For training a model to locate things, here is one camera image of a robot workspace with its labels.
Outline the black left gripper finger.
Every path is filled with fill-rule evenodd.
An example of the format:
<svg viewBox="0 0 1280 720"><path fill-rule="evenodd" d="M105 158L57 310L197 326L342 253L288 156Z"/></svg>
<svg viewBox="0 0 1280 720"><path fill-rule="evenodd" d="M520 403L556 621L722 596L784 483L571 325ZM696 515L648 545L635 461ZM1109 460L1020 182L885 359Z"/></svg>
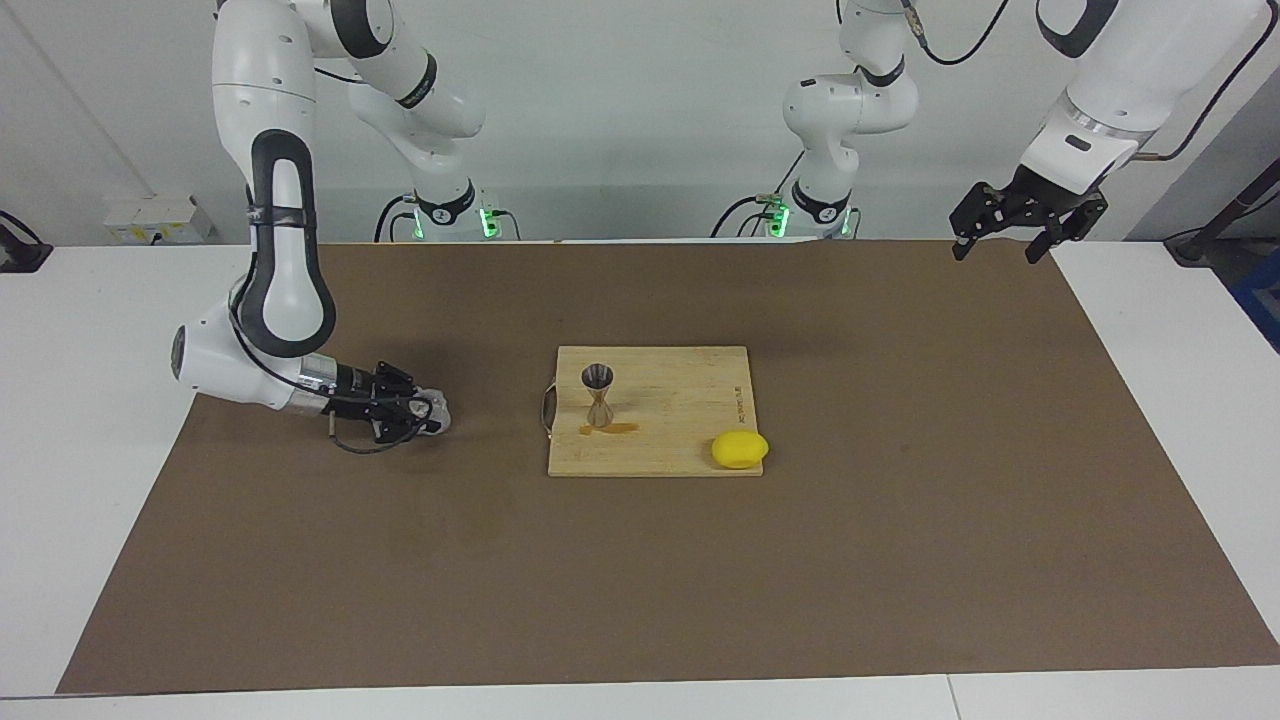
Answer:
<svg viewBox="0 0 1280 720"><path fill-rule="evenodd" d="M1085 199L1080 206L1061 217L1051 217L1042 232L1025 249L1029 264L1037 264L1061 243L1085 238L1098 219L1108 210L1106 199Z"/></svg>
<svg viewBox="0 0 1280 720"><path fill-rule="evenodd" d="M950 213L954 232L952 255L963 261L977 242L1006 227L1004 192L988 183L975 183Z"/></svg>

